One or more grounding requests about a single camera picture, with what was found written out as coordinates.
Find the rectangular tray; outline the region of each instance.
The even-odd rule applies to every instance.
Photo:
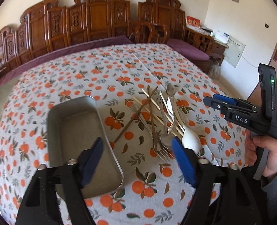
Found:
[[[104,151],[91,182],[82,190],[83,198],[99,196],[119,189],[122,169],[107,139],[95,99],[79,97],[54,106],[48,114],[48,150],[51,167],[58,167],[78,158],[81,151],[92,147],[97,137],[104,142]],[[56,186],[64,199],[61,185]]]

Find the cable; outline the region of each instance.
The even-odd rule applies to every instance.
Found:
[[[241,57],[242,57],[243,59],[245,59],[243,55],[241,55]],[[250,63],[247,61],[247,59],[245,59],[245,61],[246,61],[248,64],[250,64]],[[258,67],[255,67],[255,66],[252,65],[252,64],[250,64],[250,65],[253,66],[253,67],[256,68],[256,69],[258,68]]]

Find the wooden armrest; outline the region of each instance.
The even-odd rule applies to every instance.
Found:
[[[153,24],[156,29],[155,43],[166,44],[169,39],[169,27],[162,24]]]
[[[185,27],[184,29],[183,40],[208,55],[211,53],[214,47],[214,39],[211,36],[201,34],[188,27]]]
[[[151,43],[156,31],[153,24],[129,19],[128,37],[134,43]]]

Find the chopstick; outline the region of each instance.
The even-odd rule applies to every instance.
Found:
[[[144,89],[142,89],[142,91],[145,93],[146,96],[149,96],[149,94]],[[154,105],[157,107],[157,109],[160,110],[159,105],[157,104],[156,101],[153,100],[153,98],[151,98],[151,101],[154,103]],[[172,123],[172,119],[169,117],[169,115],[166,113],[164,113],[164,114],[165,114],[166,118],[169,120],[169,122]],[[181,131],[177,126],[176,126],[176,129],[181,134],[181,136],[183,136],[183,134],[182,134],[183,131]]]
[[[140,105],[142,105],[142,103],[138,100],[138,99],[136,99],[135,97],[133,98],[138,104],[140,104]],[[146,106],[144,106],[143,107],[148,113],[150,113],[150,111],[149,111],[149,109],[148,108],[146,108]],[[161,123],[162,125],[164,125],[164,123],[163,123],[163,121],[159,118],[159,117],[157,117],[154,113],[152,113],[152,115],[154,116],[154,118],[159,122],[159,123]],[[177,131],[179,132],[179,134],[183,137],[183,133],[180,131],[180,129],[178,128],[178,127],[176,127],[176,129],[177,129]],[[171,132],[173,135],[175,135],[175,136],[178,136],[174,131],[172,131]]]
[[[122,131],[120,132],[120,134],[118,135],[118,137],[115,139],[114,143],[116,143],[119,138],[122,136],[122,134],[126,131],[126,129],[129,127],[129,125],[132,123],[132,121],[137,117],[137,115],[140,113],[140,111],[142,110],[142,108],[144,107],[144,105],[146,105],[148,103],[148,100],[151,98],[151,96],[155,93],[155,91],[157,90],[158,86],[156,86],[156,88],[152,91],[152,93],[148,96],[148,98],[146,99],[146,102],[144,104],[141,105],[141,107],[138,109],[138,111],[132,116],[132,118],[130,119],[130,121],[126,124],[126,126],[122,129]]]
[[[148,94],[150,95],[150,85],[147,87]],[[150,109],[150,118],[151,118],[151,126],[152,126],[152,137],[153,137],[153,147],[155,148],[155,152],[157,152],[157,136],[155,133],[155,126],[154,126],[154,117],[152,114],[152,104],[149,100],[149,109]]]

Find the electrical panel box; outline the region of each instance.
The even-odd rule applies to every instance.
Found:
[[[232,36],[230,36],[227,45],[229,46],[229,48],[225,49],[224,59],[233,67],[236,67],[244,51],[245,45],[234,39]]]

